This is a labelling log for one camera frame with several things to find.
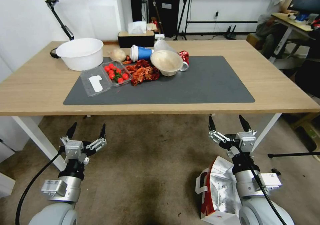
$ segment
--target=gray desk mat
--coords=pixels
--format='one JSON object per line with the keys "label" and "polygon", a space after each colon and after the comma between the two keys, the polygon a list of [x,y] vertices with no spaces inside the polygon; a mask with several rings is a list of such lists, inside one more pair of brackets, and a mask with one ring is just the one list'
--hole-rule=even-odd
{"label": "gray desk mat", "polygon": [[252,103],[254,98],[222,56],[190,57],[190,67],[137,86],[112,87],[88,97],[79,77],[64,105]]}

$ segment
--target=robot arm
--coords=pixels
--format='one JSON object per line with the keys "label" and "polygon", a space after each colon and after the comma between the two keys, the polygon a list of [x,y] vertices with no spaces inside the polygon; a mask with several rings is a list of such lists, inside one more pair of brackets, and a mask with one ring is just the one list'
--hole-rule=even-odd
{"label": "robot arm", "polygon": [[209,116],[209,138],[227,150],[234,164],[232,173],[242,203],[239,219],[242,225],[294,225],[290,215],[272,202],[268,193],[281,186],[275,173],[260,173],[250,154],[256,140],[256,131],[239,115],[245,132],[223,135],[216,131],[212,116]]}
{"label": "robot arm", "polygon": [[100,138],[94,142],[71,140],[76,123],[60,140],[66,153],[65,170],[61,171],[57,180],[45,180],[41,191],[50,201],[56,203],[46,206],[37,213],[29,225],[74,225],[77,222],[75,204],[80,196],[80,185],[84,179],[84,166],[92,156],[107,144],[105,139],[105,124],[100,132]]}

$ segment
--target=white paper label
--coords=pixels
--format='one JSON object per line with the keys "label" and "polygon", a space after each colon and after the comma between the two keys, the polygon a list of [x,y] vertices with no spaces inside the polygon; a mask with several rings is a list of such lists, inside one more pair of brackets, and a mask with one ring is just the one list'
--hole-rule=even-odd
{"label": "white paper label", "polygon": [[170,3],[163,3],[162,8],[171,9],[172,5]]}
{"label": "white paper label", "polygon": [[100,84],[100,80],[102,80],[101,76],[97,75],[97,76],[92,76],[89,77],[89,81],[93,87],[93,90],[95,92],[100,92],[102,91],[102,86]]}

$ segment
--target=monitor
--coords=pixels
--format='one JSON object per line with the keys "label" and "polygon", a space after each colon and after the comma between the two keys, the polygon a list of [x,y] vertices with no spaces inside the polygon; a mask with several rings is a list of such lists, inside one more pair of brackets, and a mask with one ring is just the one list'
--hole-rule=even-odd
{"label": "monitor", "polygon": [[320,14],[320,0],[292,0],[288,9],[304,13]]}

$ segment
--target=red and white bag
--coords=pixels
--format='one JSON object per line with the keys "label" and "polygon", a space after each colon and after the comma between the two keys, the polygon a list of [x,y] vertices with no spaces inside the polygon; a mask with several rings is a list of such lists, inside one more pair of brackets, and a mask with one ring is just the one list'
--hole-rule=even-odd
{"label": "red and white bag", "polygon": [[[238,214],[241,202],[232,167],[231,162],[217,157],[214,163],[197,177],[195,191],[197,194],[202,193],[201,220],[214,225],[240,225]],[[203,173],[207,174],[201,187],[200,179]]]}

